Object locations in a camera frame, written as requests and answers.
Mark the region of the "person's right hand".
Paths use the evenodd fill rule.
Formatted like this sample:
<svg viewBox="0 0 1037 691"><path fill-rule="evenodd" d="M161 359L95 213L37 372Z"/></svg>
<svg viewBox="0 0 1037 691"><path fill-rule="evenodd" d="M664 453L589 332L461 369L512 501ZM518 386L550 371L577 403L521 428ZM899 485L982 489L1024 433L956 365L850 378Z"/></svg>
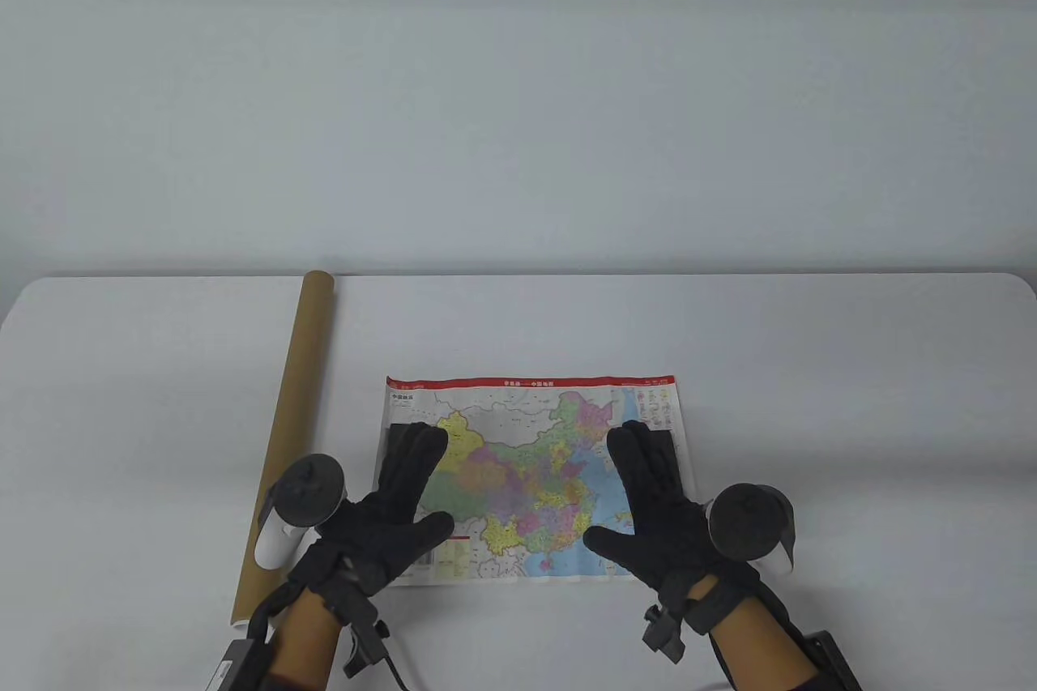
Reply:
<svg viewBox="0 0 1037 691"><path fill-rule="evenodd" d="M758 573L716 551L704 507L688 498L671 431L626 421L610 429L606 442L625 488L634 531L593 525L584 532L586 547L629 571L666 607L708 597L695 592L708 578L736 601L755 597Z"/></svg>

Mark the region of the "person's left hand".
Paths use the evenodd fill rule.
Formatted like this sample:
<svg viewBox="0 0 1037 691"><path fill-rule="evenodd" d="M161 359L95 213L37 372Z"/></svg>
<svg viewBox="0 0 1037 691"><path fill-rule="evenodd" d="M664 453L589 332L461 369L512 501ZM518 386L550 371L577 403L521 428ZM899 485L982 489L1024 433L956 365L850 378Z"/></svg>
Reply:
<svg viewBox="0 0 1037 691"><path fill-rule="evenodd" d="M416 517L449 441L445 429L425 422L392 425L377 487L358 502L344 500L323 524L321 538L349 560L364 595L377 595L453 535L451 514Z"/></svg>

